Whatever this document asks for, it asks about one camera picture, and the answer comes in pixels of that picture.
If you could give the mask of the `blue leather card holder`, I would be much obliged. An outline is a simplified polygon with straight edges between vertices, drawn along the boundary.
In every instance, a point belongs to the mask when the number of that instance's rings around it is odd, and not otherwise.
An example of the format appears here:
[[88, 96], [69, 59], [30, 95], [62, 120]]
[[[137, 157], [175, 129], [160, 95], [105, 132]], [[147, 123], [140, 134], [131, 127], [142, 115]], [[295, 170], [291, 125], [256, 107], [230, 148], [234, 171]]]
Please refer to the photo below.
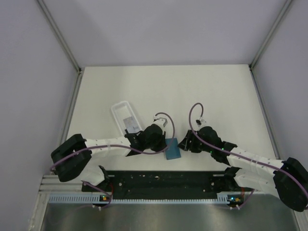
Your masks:
[[166, 144], [169, 145], [170, 143], [171, 143], [170, 147], [167, 150], [165, 150], [166, 160], [175, 160], [181, 158], [181, 153], [178, 147], [177, 138], [166, 139]]

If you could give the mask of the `white plastic basket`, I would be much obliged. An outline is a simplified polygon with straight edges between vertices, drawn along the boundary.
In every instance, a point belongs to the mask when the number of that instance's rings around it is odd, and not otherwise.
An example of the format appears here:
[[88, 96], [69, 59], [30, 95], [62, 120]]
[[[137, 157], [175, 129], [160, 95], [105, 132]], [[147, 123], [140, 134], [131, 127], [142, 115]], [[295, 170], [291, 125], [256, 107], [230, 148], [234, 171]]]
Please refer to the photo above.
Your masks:
[[135, 113], [133, 112], [130, 104], [128, 101], [121, 101], [119, 103], [114, 104], [111, 106], [111, 112], [114, 116], [115, 122], [121, 132], [122, 135], [125, 135], [128, 131], [125, 129], [125, 125], [123, 120], [127, 117], [134, 117], [140, 126], [140, 123], [137, 120]]

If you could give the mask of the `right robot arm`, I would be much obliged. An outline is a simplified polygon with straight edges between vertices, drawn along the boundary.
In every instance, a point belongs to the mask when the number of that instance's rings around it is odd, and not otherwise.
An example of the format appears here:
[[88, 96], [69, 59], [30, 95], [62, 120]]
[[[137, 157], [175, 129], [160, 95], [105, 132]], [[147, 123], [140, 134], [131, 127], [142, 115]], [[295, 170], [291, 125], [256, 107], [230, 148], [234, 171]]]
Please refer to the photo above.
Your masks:
[[178, 147], [192, 153], [210, 153], [217, 162], [228, 165], [224, 183], [229, 190], [243, 187], [262, 191], [298, 212], [308, 207], [308, 171], [297, 159], [270, 159], [252, 154], [234, 143], [222, 141], [210, 126], [188, 130]]

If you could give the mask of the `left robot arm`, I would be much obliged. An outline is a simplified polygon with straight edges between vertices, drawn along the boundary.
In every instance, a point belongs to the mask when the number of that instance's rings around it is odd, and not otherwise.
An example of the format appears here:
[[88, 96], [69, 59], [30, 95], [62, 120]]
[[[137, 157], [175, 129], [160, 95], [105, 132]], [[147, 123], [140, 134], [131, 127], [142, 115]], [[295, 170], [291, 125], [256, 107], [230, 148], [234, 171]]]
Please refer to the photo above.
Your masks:
[[148, 149], [160, 153], [166, 147], [166, 132], [162, 126], [154, 123], [144, 131], [113, 139], [91, 140], [75, 134], [51, 153], [51, 168], [60, 182], [86, 181], [97, 190], [104, 191], [109, 186], [109, 179], [103, 171], [106, 157], [130, 157]]

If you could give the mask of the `silver VIP card bottom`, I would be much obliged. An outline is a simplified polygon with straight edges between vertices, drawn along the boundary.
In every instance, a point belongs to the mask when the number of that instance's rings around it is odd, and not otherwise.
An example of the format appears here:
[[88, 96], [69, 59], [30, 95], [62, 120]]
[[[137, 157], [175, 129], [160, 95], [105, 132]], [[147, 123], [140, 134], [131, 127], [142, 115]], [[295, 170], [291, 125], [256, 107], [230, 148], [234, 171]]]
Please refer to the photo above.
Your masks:
[[125, 118], [123, 122], [128, 133], [137, 133], [141, 130], [136, 119], [132, 116]]

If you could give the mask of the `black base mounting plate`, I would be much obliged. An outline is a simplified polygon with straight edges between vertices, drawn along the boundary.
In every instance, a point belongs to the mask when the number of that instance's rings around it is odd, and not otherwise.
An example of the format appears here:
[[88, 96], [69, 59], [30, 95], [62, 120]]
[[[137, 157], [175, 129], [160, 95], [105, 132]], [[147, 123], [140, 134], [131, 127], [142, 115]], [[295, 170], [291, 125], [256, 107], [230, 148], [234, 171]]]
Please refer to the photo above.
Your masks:
[[239, 186], [224, 171], [108, 171], [108, 177], [97, 185], [102, 190], [113, 187], [115, 192], [121, 189], [138, 188], [200, 188], [205, 192], [240, 192], [250, 191]]

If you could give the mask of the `right aluminium corner post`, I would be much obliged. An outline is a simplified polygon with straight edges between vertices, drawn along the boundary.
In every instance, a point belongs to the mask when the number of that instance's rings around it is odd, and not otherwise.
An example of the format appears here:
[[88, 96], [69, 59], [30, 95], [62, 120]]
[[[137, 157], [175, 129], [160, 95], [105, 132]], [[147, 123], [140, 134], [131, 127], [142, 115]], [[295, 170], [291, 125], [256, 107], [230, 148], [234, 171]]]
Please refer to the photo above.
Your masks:
[[278, 31], [279, 27], [283, 23], [285, 17], [288, 15], [292, 5], [294, 4], [295, 0], [285, 0], [282, 8], [280, 9], [277, 17], [275, 18], [272, 26], [270, 27], [270, 30], [268, 31], [267, 35], [265, 36], [261, 46], [257, 50], [255, 56], [252, 59], [252, 62], [249, 65], [249, 69], [251, 71], [254, 70], [254, 68], [259, 63], [261, 57], [263, 56], [264, 52], [266, 51], [267, 47], [270, 45], [273, 37], [275, 36], [276, 32]]

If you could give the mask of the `aluminium corner post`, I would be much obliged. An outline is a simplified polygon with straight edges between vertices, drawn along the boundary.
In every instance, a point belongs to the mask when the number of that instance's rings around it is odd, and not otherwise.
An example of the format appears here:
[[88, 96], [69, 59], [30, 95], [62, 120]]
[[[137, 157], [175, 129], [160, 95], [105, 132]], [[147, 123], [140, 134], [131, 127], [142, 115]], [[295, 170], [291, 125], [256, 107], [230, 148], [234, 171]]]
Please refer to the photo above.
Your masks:
[[254, 68], [259, 63], [261, 57], [263, 56], [264, 52], [266, 51], [267, 47], [270, 45], [273, 37], [275, 36], [276, 32], [278, 31], [279, 27], [283, 23], [285, 17], [288, 15], [292, 5], [294, 4], [295, 0], [285, 0], [282, 8], [280, 9], [277, 17], [275, 18], [272, 26], [270, 27], [270, 30], [268, 31], [267, 35], [265, 36], [261, 46], [257, 50], [255, 56], [252, 59], [252, 62], [249, 65], [249, 69], [251, 71], [254, 70]]
[[35, 0], [36, 4], [40, 8], [43, 16], [47, 20], [47, 23], [50, 26], [51, 31], [53, 32], [54, 36], [56, 37], [60, 47], [62, 48], [63, 52], [65, 53], [66, 57], [68, 58], [70, 64], [73, 66], [77, 73], [80, 73], [82, 68], [77, 63], [76, 58], [74, 57], [71, 49], [69, 48], [67, 42], [65, 41], [56, 21], [54, 20], [51, 12], [49, 11], [45, 1], [43, 0]]

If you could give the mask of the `aluminium frame rail front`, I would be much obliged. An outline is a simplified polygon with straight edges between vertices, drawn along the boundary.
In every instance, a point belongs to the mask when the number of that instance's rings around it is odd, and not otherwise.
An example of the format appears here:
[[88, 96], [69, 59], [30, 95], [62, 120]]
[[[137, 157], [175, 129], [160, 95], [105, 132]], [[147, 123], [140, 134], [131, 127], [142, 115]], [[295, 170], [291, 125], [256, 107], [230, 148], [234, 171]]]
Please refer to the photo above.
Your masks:
[[75, 193], [82, 189], [82, 182], [73, 180], [70, 182], [60, 182], [56, 175], [44, 175], [39, 187], [40, 193]]

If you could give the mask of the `left aluminium corner post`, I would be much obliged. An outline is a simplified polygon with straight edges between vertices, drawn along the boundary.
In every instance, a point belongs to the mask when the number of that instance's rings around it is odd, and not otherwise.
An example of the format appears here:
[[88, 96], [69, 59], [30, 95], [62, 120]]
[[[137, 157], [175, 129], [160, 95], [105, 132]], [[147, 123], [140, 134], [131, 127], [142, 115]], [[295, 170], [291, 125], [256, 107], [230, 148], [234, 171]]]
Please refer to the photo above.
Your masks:
[[36, 4], [40, 8], [43, 16], [47, 20], [47, 23], [50, 26], [51, 31], [53, 32], [54, 36], [56, 37], [60, 47], [62, 48], [63, 52], [65, 53], [66, 57], [68, 58], [70, 64], [73, 66], [77, 73], [80, 73], [82, 68], [77, 63], [76, 58], [74, 57], [71, 49], [69, 48], [67, 42], [65, 41], [56, 21], [54, 20], [51, 12], [49, 11], [45, 1], [43, 0], [35, 0]]

